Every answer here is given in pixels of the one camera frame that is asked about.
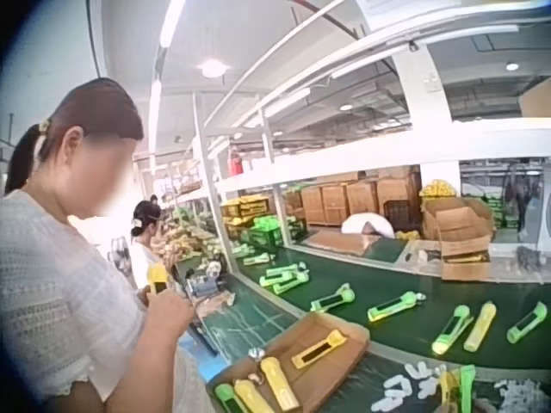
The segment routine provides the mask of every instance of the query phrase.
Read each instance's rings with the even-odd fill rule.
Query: white wall
[[[22,26],[0,77],[2,131],[14,114],[12,142],[40,123],[65,94],[96,77],[84,0],[40,3]]]

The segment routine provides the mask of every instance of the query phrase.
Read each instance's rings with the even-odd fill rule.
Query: woman
[[[130,232],[132,244],[130,246],[130,260],[132,272],[137,288],[147,286],[147,269],[149,266],[162,260],[152,251],[152,239],[158,231],[158,221],[161,218],[161,208],[148,200],[142,200],[134,208],[133,228]],[[170,271],[175,264],[174,256],[164,262]]]
[[[190,303],[165,290],[145,308],[68,221],[102,212],[142,138],[128,94],[101,78],[69,92],[18,145],[35,140],[37,158],[32,167],[29,150],[20,157],[28,164],[0,207],[3,342],[54,411],[213,411],[176,345]]]

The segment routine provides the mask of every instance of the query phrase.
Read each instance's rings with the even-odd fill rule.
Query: white shelf
[[[362,139],[286,157],[217,182],[216,188],[231,192],[358,170],[508,157],[551,157],[551,118],[477,120]],[[206,190],[198,189],[178,201],[206,196]]]

